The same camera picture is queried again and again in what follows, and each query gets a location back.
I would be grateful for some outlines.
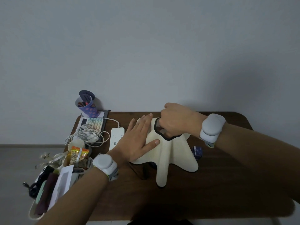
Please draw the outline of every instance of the small box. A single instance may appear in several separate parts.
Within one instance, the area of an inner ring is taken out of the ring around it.
[[[200,146],[193,146],[191,150],[196,160],[202,158],[203,154],[202,154],[202,148]]]

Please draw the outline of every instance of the power outlet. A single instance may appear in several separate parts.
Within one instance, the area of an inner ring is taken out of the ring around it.
[[[123,127],[121,128],[112,128],[110,133],[110,150],[112,150],[119,140],[124,136],[125,129]]]

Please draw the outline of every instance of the cream felt object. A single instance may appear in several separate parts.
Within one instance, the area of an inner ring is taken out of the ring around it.
[[[159,125],[158,121],[156,121],[157,119],[158,118],[155,117],[151,121],[151,129],[149,128],[146,144],[155,139],[159,139],[160,144],[132,163],[142,164],[154,162],[157,166],[156,183],[158,186],[164,187],[167,183],[170,163],[173,163],[188,172],[197,171],[198,163],[187,143],[190,134],[185,133],[173,139],[171,138],[171,140],[166,140],[155,131],[155,122],[157,123],[157,126]]]

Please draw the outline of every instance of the white wrist device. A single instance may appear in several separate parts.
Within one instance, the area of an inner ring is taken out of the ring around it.
[[[118,178],[118,165],[115,161],[113,161],[110,155],[97,155],[96,158],[93,160],[93,165],[99,170],[102,170],[108,176],[109,181]]]
[[[219,134],[222,132],[223,125],[226,120],[218,114],[210,114],[202,123],[200,131],[200,139],[203,140],[206,146],[213,148]]]

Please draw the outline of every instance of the floor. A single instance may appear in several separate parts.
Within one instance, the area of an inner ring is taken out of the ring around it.
[[[42,163],[39,159],[45,152],[54,156],[61,153],[62,148],[9,148],[0,149],[0,224],[31,225],[35,220],[28,218],[32,199],[28,191],[22,186],[23,182],[32,184],[40,173],[35,165]],[[123,225],[129,221],[89,221],[87,225]],[[270,218],[248,219],[217,219],[191,220],[198,225],[277,225],[276,220]]]

